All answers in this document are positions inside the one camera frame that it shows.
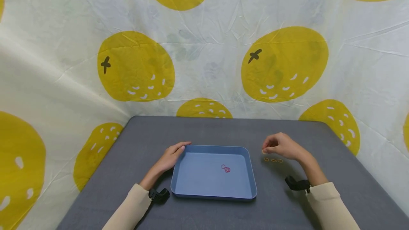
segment person's left hand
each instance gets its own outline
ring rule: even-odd
[[[164,173],[165,171],[172,169],[181,153],[183,153],[185,150],[185,146],[190,144],[192,144],[192,142],[185,141],[168,147],[162,157],[154,164],[152,168],[160,173]]]

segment black leaf mark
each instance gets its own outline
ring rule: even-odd
[[[250,53],[250,60],[249,60],[249,63],[251,63],[251,61],[253,60],[253,59],[255,59],[255,60],[258,60],[258,54],[259,53],[261,53],[261,49],[258,49],[258,50],[256,50],[255,52],[253,52],[253,53]]]
[[[106,74],[107,73],[107,68],[110,68],[111,64],[108,63],[109,61],[109,56],[107,56],[105,58],[105,61],[103,63],[101,63],[101,66],[103,66],[103,73]]]

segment wrist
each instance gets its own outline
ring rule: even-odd
[[[301,166],[307,166],[314,163],[316,160],[310,152],[304,150],[296,160]]]
[[[148,173],[146,173],[145,177],[143,177],[142,181],[140,182],[140,186],[149,191],[155,182],[158,180],[158,178],[162,175],[162,171],[152,167]]]

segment gray table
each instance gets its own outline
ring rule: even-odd
[[[258,195],[252,202],[177,198],[153,205],[139,230],[161,229],[320,229],[304,192],[289,190],[284,178],[305,175],[298,163],[264,161],[261,145],[272,133],[284,132],[306,147],[334,182],[362,230],[409,229],[409,219],[324,123],[284,120],[133,117],[118,137],[58,229],[101,229],[166,147],[179,141],[243,146],[250,152]],[[172,173],[157,189],[168,188]]]

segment tray rim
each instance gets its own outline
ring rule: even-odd
[[[175,168],[176,168],[176,165],[178,165],[178,164],[180,164],[180,158],[178,158],[178,160],[177,160],[177,162],[176,162],[176,164],[175,164],[175,167],[173,168],[173,174],[172,174],[172,180],[170,181],[170,190],[172,191],[172,193],[174,193],[174,195],[176,195],[177,197],[194,197],[194,198],[205,198],[205,197],[207,197],[207,198],[213,198],[213,199],[239,199],[239,200],[253,200],[254,198],[256,198],[256,196],[257,196],[257,193],[258,193],[258,190],[257,190],[257,184],[256,184],[256,179],[255,179],[255,174],[254,174],[254,171],[253,171],[253,164],[251,163],[251,157],[250,157],[250,152],[248,151],[248,149],[247,148],[245,148],[245,147],[240,147],[240,146],[213,146],[213,145],[196,145],[196,144],[190,144],[190,145],[187,145],[187,146],[196,146],[196,147],[231,147],[231,148],[234,148],[234,147],[238,147],[238,148],[242,148],[242,149],[245,149],[245,152],[246,152],[246,154],[247,154],[247,156],[248,156],[248,158],[249,158],[249,161],[250,161],[250,167],[251,167],[251,173],[252,173],[252,175],[253,175],[253,182],[254,182],[254,184],[255,184],[255,188],[256,188],[256,192],[255,192],[255,194],[254,194],[254,196],[252,196],[251,198],[240,198],[240,197],[215,197],[215,196],[212,196],[212,195],[186,195],[186,194],[184,194],[184,193],[176,193],[175,192],[175,190],[173,190],[173,180],[174,180],[174,176],[175,176]]]

